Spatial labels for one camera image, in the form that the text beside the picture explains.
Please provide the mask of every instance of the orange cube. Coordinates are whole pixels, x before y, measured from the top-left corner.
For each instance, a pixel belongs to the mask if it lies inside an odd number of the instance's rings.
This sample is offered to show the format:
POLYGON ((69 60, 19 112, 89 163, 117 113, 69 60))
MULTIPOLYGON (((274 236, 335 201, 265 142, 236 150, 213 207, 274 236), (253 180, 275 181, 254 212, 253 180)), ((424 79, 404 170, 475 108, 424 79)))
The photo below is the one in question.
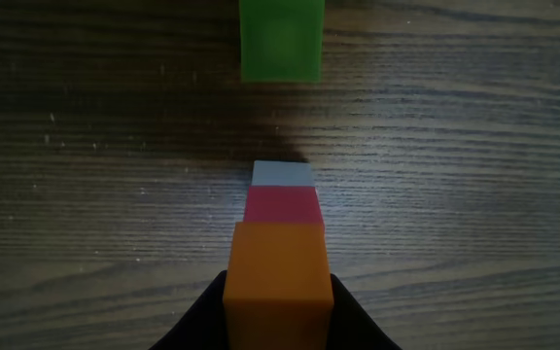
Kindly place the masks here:
POLYGON ((323 225, 237 223, 224 288, 230 350, 324 350, 332 309, 323 225))

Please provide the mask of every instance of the orange block's top face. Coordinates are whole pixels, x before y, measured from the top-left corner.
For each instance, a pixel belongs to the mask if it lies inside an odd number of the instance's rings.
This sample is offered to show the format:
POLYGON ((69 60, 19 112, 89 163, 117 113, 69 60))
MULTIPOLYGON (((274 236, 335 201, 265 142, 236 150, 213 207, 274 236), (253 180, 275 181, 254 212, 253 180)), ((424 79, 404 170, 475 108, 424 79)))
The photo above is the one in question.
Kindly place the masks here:
POLYGON ((324 227, 237 223, 224 303, 243 300, 332 305, 324 227))

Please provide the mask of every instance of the block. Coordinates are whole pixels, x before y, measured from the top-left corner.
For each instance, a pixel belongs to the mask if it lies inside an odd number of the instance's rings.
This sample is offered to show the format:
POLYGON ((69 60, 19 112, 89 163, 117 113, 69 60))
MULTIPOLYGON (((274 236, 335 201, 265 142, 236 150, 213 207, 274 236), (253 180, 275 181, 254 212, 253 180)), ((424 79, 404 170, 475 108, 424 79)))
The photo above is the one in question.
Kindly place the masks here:
POLYGON ((332 309, 323 226, 237 223, 224 288, 230 350, 324 350, 332 309))
POLYGON ((257 160, 252 186, 315 186, 315 182, 308 163, 257 160))
POLYGON ((241 79, 318 82, 325 0, 240 0, 241 79))
POLYGON ((251 186, 244 222, 322 224, 314 187, 251 186))

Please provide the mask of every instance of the green block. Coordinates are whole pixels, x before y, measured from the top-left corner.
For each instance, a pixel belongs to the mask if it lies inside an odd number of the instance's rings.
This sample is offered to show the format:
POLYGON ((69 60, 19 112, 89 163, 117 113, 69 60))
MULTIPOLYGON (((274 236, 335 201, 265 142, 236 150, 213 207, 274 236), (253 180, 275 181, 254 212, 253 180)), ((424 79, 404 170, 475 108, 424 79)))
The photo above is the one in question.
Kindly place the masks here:
POLYGON ((240 0, 241 80, 319 82, 325 0, 240 0))

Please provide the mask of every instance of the wood grain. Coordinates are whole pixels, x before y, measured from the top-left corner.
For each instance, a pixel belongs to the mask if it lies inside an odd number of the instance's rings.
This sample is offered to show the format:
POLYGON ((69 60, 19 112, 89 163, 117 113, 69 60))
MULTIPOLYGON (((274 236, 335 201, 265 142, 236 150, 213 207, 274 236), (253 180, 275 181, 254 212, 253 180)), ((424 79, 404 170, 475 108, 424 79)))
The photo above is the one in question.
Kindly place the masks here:
POLYGON ((560 349, 560 0, 328 0, 320 85, 239 83, 235 0, 0 0, 0 349, 144 349, 308 160, 404 349, 560 349))

